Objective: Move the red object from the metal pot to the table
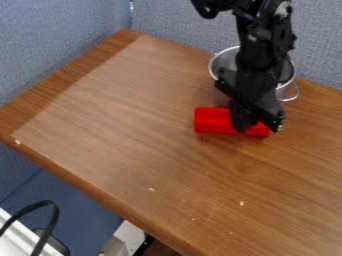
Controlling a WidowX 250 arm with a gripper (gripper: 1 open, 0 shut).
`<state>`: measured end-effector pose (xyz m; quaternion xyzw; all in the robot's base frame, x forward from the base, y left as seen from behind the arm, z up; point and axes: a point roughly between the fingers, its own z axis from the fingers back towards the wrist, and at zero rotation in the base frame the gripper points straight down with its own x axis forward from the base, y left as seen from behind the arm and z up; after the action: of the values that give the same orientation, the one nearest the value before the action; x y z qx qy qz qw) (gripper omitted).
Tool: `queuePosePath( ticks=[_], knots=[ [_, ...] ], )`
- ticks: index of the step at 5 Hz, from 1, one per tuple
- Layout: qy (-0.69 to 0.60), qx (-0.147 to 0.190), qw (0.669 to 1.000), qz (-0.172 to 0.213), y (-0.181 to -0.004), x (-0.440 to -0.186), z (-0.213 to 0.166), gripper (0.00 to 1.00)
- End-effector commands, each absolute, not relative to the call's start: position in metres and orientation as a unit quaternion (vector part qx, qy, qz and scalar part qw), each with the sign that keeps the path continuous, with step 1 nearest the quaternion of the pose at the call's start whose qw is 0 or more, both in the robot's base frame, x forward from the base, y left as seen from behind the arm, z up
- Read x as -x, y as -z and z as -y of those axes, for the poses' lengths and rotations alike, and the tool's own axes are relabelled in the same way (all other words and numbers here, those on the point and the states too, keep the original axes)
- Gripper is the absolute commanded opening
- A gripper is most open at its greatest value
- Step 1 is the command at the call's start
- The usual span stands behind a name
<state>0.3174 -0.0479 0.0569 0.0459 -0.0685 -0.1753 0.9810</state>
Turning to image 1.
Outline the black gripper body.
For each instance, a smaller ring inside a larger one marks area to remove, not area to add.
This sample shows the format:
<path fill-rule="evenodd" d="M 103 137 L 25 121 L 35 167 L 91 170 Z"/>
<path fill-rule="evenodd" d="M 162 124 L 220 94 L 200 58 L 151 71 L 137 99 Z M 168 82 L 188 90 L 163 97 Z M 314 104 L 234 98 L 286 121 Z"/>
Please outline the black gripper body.
<path fill-rule="evenodd" d="M 219 70 L 219 78 L 215 81 L 218 90 L 230 97 L 230 102 L 235 101 L 243 109 L 255 108 L 259 110 L 259 122 L 276 133 L 286 112 L 282 103 L 276 99 L 276 82 L 267 72 L 236 72 L 234 78 L 228 71 Z"/>

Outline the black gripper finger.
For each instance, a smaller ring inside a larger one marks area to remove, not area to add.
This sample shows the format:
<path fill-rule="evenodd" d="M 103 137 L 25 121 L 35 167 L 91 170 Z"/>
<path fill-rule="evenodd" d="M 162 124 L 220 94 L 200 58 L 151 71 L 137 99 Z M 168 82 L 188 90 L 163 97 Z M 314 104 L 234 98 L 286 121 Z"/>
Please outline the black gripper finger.
<path fill-rule="evenodd" d="M 235 129 L 239 132 L 244 132 L 250 126 L 248 124 L 248 113 L 244 111 L 242 106 L 235 102 L 230 102 L 231 121 Z"/>
<path fill-rule="evenodd" d="M 247 130 L 259 122 L 259 110 L 255 108 L 246 108 L 243 114 L 243 129 Z"/>

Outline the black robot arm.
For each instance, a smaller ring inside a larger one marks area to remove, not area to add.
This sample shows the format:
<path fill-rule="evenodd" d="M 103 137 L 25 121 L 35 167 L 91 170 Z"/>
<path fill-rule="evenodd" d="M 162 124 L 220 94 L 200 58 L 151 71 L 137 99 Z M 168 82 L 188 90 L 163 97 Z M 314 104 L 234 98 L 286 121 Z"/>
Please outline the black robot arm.
<path fill-rule="evenodd" d="M 191 0 L 199 15 L 212 19 L 230 11 L 236 20 L 239 51 L 235 70 L 218 68 L 215 87 L 230 97 L 230 119 L 243 132 L 256 123 L 278 131 L 286 112 L 276 88 L 294 74 L 288 52 L 295 48 L 291 0 Z"/>

